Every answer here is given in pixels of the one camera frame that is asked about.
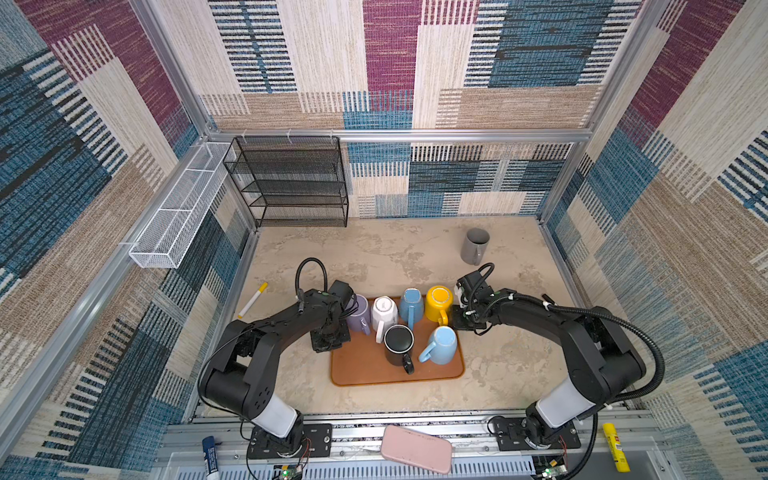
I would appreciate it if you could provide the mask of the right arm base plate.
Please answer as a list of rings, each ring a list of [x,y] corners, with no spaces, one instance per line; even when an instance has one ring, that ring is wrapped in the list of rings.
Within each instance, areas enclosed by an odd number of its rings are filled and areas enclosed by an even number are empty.
[[[500,451],[571,450],[582,447],[582,442],[572,421],[559,427],[554,434],[543,440],[528,438],[523,417],[493,417],[489,430],[497,441]]]

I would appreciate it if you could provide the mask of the grey mug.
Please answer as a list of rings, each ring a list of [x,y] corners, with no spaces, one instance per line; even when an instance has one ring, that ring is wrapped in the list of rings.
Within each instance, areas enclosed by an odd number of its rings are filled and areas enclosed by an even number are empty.
[[[461,259],[474,266],[479,266],[490,241],[490,234],[481,228],[469,229],[461,247]]]

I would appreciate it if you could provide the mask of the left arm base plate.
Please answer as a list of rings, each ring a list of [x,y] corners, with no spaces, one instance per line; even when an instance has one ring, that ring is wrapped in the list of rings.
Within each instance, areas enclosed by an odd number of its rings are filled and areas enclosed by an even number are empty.
[[[330,423],[303,424],[295,427],[286,438],[279,438],[255,426],[252,429],[246,458],[266,460],[296,458],[302,455],[310,458],[330,456],[333,426]]]

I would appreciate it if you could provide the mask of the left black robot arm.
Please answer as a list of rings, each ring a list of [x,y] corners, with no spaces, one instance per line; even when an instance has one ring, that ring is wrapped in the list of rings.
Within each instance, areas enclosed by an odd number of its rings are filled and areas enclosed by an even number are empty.
[[[202,401],[252,424],[252,439],[265,441],[280,456],[306,444],[302,415],[275,393],[281,354],[305,334],[317,353],[351,340],[347,318],[354,290],[341,280],[329,283],[327,276],[321,289],[303,290],[300,277],[309,263],[327,272],[319,259],[304,259],[294,277],[296,302],[262,320],[230,322],[197,380]]]

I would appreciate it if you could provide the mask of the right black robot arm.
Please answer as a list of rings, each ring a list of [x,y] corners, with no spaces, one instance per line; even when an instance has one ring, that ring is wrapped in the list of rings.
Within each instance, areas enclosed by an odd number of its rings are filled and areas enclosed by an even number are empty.
[[[566,307],[547,295],[495,290],[487,283],[494,268],[489,262],[457,280],[459,304],[452,308],[449,325],[478,336],[499,325],[516,327],[560,346],[566,379],[532,403],[521,421],[531,447],[547,448],[573,420],[660,386],[666,370],[663,353],[639,327],[603,307]]]

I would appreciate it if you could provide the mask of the yellow mug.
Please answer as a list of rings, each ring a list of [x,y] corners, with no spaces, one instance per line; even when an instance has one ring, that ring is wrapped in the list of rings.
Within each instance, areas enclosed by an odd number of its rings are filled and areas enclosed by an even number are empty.
[[[440,325],[449,325],[449,313],[453,304],[453,293],[447,287],[436,285],[431,287],[425,296],[425,317]]]

